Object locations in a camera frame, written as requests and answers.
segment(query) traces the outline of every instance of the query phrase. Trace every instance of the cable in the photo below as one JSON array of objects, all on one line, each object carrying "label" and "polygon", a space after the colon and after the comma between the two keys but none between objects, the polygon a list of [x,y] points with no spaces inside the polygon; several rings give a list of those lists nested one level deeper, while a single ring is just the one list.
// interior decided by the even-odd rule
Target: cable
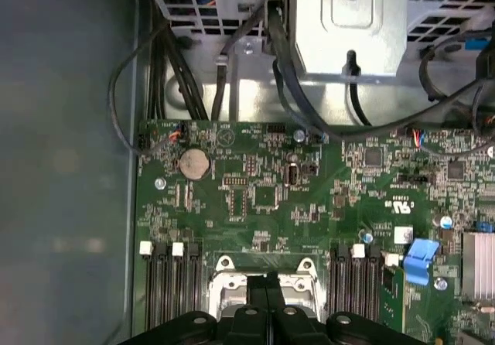
[{"label": "cable", "polygon": [[227,66],[217,66],[217,91],[211,106],[211,120],[218,121],[220,111],[222,110],[222,102],[224,100],[225,85],[227,84]]},{"label": "cable", "polygon": [[127,148],[130,152],[136,155],[149,156],[157,153],[168,142],[169,138],[164,138],[158,144],[147,150],[141,150],[139,148],[134,147],[129,142],[129,140],[127,140],[127,138],[124,135],[124,132],[122,131],[120,124],[118,123],[117,109],[115,107],[115,86],[117,84],[118,78],[120,77],[122,71],[126,68],[126,66],[129,65],[129,63],[141,51],[143,51],[146,47],[148,47],[149,44],[155,39],[155,37],[157,37],[158,34],[163,32],[168,26],[169,23],[164,22],[157,29],[151,32],[149,36],[142,43],[140,43],[138,47],[134,51],[132,51],[132,53],[129,56],[125,58],[124,61],[122,61],[119,65],[117,65],[117,67],[114,69],[114,71],[110,76],[110,82],[108,84],[107,104],[110,110],[111,123],[114,126],[115,133],[117,134],[118,138],[121,140],[122,144],[124,144],[125,148]]},{"label": "cable", "polygon": [[474,130],[474,135],[475,137],[480,136],[480,128],[478,127],[478,109],[480,108],[481,101],[482,101],[482,93],[483,92],[483,85],[479,86],[476,89],[476,93],[474,94],[473,98],[473,109],[472,109],[472,118],[473,118],[473,130]]},{"label": "cable", "polygon": [[[361,69],[358,67],[356,62],[356,52],[350,51],[347,53],[347,67],[349,68],[351,76],[357,77],[361,74]],[[371,126],[370,121],[368,121],[368,118],[364,114],[363,108],[361,107],[359,95],[357,94],[357,84],[349,84],[349,95],[350,103],[353,106],[354,113],[356,113],[357,118],[364,126]]]},{"label": "cable", "polygon": [[470,150],[466,150],[465,152],[459,152],[459,153],[439,153],[439,152],[435,152],[434,150],[427,148],[423,145],[420,146],[420,148],[422,150],[424,150],[425,152],[427,152],[428,154],[431,154],[431,155],[433,155],[435,157],[439,157],[439,158],[461,158],[461,157],[470,156],[473,153],[482,151],[484,149],[488,149],[490,146],[493,146],[494,142],[495,142],[495,136],[492,136],[484,144],[477,146],[475,148],[472,148]]},{"label": "cable", "polygon": [[[225,42],[224,47],[220,51],[220,55],[227,56],[235,43],[246,36],[256,26],[265,15],[265,7],[260,6],[254,13],[246,20],[246,22],[237,28],[235,33]],[[225,85],[227,84],[227,66],[219,65],[217,67],[217,92],[213,99],[213,106],[211,108],[211,120],[218,121],[220,117],[220,111],[222,109],[222,102],[224,100]]]},{"label": "cable", "polygon": [[466,86],[459,89],[454,94],[441,100],[438,104],[435,104],[429,108],[426,108],[423,111],[410,115],[406,118],[399,119],[398,121],[388,123],[386,125],[373,127],[364,132],[354,132],[354,133],[334,132],[333,128],[331,128],[321,118],[321,116],[318,114],[315,108],[311,105],[307,96],[304,94],[304,91],[301,88],[301,85],[297,79],[297,75],[295,72],[294,63],[292,62],[291,59],[288,42],[287,39],[285,38],[285,30],[282,25],[280,15],[278,14],[278,11],[276,9],[270,9],[268,13],[268,32],[270,33],[272,44],[275,48],[275,55],[277,56],[278,59],[278,66],[280,68],[280,72],[283,76],[285,84],[288,87],[288,90],[291,92],[292,96],[294,97],[294,100],[298,105],[299,110],[317,128],[325,132],[330,139],[336,141],[363,139],[368,136],[387,134],[388,132],[393,131],[397,128],[401,128],[413,122],[416,122],[418,119],[425,117],[427,114],[441,112],[444,108],[447,108],[453,102],[460,99],[460,97],[463,96],[466,92],[480,86],[483,83],[483,81],[481,80],[474,80],[469,84],[467,84]]},{"label": "cable", "polygon": [[361,123],[365,126],[371,126],[371,122],[368,121],[368,118],[364,114],[363,108],[361,107],[361,103],[359,101],[359,95],[357,94],[357,84],[349,84],[349,95],[350,95],[350,103],[353,105],[354,112],[356,116],[359,118]]},{"label": "cable", "polygon": [[177,77],[179,75],[182,75],[183,77],[181,79],[183,80],[184,86],[181,86],[179,78],[177,78],[177,81],[179,82],[181,92],[184,95],[184,100],[186,99],[186,95],[187,98],[192,99],[191,105],[195,107],[195,109],[197,110],[197,117],[199,117],[193,119],[201,119],[207,121],[208,114],[207,114],[207,110],[204,107],[203,100],[201,99],[200,90],[198,88],[196,80],[194,79],[193,73],[189,68],[189,65],[187,65],[186,59],[184,59],[184,56],[179,50],[179,47],[177,45],[177,38],[175,34],[173,34],[173,31],[170,27],[164,30],[165,30],[165,37],[164,37],[165,45],[169,54],[170,63],[172,64],[172,68],[174,69],[174,73],[176,74]]},{"label": "cable", "polygon": [[319,128],[313,127],[304,117],[302,117],[298,112],[291,108],[290,104],[287,101],[287,98],[284,95],[284,80],[282,78],[282,75],[280,74],[280,70],[278,70],[276,59],[273,60],[272,68],[273,75],[275,77],[275,83],[277,84],[278,98],[280,99],[280,103],[282,104],[285,113],[287,113],[295,123],[306,129],[308,132],[323,135],[323,132]]},{"label": "cable", "polygon": [[472,38],[484,38],[490,37],[492,35],[490,31],[472,31],[460,33],[455,36],[452,36],[435,47],[432,47],[422,58],[421,63],[419,64],[419,81],[423,89],[425,90],[428,97],[432,100],[442,100],[447,97],[443,92],[441,92],[432,82],[430,76],[428,75],[428,63],[435,55],[435,51],[441,48],[444,48],[452,43],[457,43],[460,41],[464,41],[466,39]]}]

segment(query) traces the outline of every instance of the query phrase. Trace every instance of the blue plastic clip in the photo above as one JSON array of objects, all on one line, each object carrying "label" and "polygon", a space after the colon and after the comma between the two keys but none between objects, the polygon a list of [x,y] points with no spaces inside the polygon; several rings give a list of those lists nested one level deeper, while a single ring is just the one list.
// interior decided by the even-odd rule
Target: blue plastic clip
[{"label": "blue plastic clip", "polygon": [[493,233],[494,231],[493,225],[484,221],[477,223],[477,227],[478,231],[481,233]]},{"label": "blue plastic clip", "polygon": [[404,259],[405,280],[416,285],[428,285],[428,267],[440,243],[429,239],[414,239]]},{"label": "blue plastic clip", "polygon": [[468,39],[464,44],[464,48],[466,50],[480,51],[486,47],[488,42],[486,39]]}]

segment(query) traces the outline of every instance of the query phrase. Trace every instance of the screw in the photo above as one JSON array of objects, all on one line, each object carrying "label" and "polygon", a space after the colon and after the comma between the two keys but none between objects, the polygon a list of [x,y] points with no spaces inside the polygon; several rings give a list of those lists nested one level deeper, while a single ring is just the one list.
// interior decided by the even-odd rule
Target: screw
[{"label": "screw", "polygon": [[250,43],[246,43],[246,46],[244,47],[244,53],[246,55],[251,55],[253,52],[253,46]]},{"label": "screw", "polygon": [[433,286],[438,289],[439,291],[445,291],[449,284],[444,278],[437,278],[435,282],[433,283]]},{"label": "screw", "polygon": [[304,142],[306,139],[306,133],[303,130],[295,130],[292,137],[295,142]]},{"label": "screw", "polygon": [[157,177],[155,179],[155,188],[158,190],[164,190],[167,186],[167,182],[162,177]]},{"label": "screw", "polygon": [[288,316],[293,316],[294,314],[297,313],[297,310],[294,308],[288,307],[284,309],[284,313],[287,314]]},{"label": "screw", "polygon": [[350,318],[348,316],[338,316],[336,318],[336,321],[339,322],[340,324],[349,324]]}]

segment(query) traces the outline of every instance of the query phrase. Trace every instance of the motherboard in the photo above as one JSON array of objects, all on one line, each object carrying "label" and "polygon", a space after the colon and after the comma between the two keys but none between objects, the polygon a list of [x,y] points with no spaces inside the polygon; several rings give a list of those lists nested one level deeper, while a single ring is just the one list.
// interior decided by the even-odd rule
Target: motherboard
[{"label": "motherboard", "polygon": [[[134,333],[190,310],[219,318],[246,276],[287,303],[348,311],[426,343],[495,338],[493,148],[456,158],[408,128],[330,142],[297,125],[146,121],[139,144]],[[483,143],[422,129],[431,151]]]}]

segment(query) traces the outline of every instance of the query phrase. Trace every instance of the ram slot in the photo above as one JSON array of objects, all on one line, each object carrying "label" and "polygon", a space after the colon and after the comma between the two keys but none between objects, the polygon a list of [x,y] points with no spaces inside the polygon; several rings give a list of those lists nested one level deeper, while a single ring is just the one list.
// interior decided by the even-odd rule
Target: ram slot
[{"label": "ram slot", "polygon": [[175,262],[172,256],[172,248],[169,247],[167,251],[167,259],[169,260],[169,269],[167,269],[167,285],[165,287],[166,299],[165,299],[165,321],[168,322],[176,317],[176,272]]},{"label": "ram slot", "polygon": [[145,296],[145,328],[150,330],[151,327],[151,307],[152,307],[152,265],[153,259],[146,259],[146,296]]},{"label": "ram slot", "polygon": [[366,312],[364,316],[373,321],[378,321],[378,313],[380,309],[380,290],[379,282],[381,282],[381,254],[377,248],[371,248],[370,257],[367,259],[367,282],[366,295],[364,301],[366,303]]},{"label": "ram slot", "polygon": [[336,274],[336,311],[348,312],[350,309],[350,264],[349,248],[341,244],[337,251]]},{"label": "ram slot", "polygon": [[337,277],[337,272],[336,272],[336,252],[334,250],[330,251],[330,256],[328,260],[328,288],[327,288],[327,310],[328,310],[328,315],[331,316],[336,312],[336,290],[337,290],[337,285],[336,285],[336,277]]},{"label": "ram slot", "polygon": [[165,285],[166,261],[155,255],[148,260],[146,272],[146,329],[163,323],[163,287]]},{"label": "ram slot", "polygon": [[364,315],[364,296],[366,281],[366,265],[363,258],[353,258],[351,261],[351,296],[350,311],[359,316]]},{"label": "ram slot", "polygon": [[188,248],[188,302],[186,311],[201,309],[201,245],[189,244]]},{"label": "ram slot", "polygon": [[185,302],[186,302],[186,269],[184,263],[184,257],[174,257],[173,264],[175,265],[176,271],[176,280],[174,282],[174,287],[176,287],[176,295],[175,295],[175,307],[176,312],[175,316],[180,316],[184,314],[185,311]]}]

